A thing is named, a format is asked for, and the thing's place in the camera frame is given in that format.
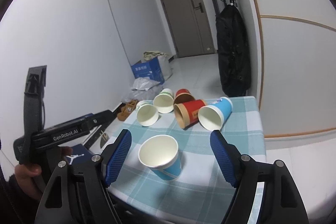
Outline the left hand of person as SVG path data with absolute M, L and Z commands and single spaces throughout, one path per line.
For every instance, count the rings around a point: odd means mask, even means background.
M 14 176 L 18 186 L 29 197 L 40 200 L 42 191 L 34 183 L 34 178 L 42 174 L 42 168 L 37 164 L 18 164 L 14 169 Z

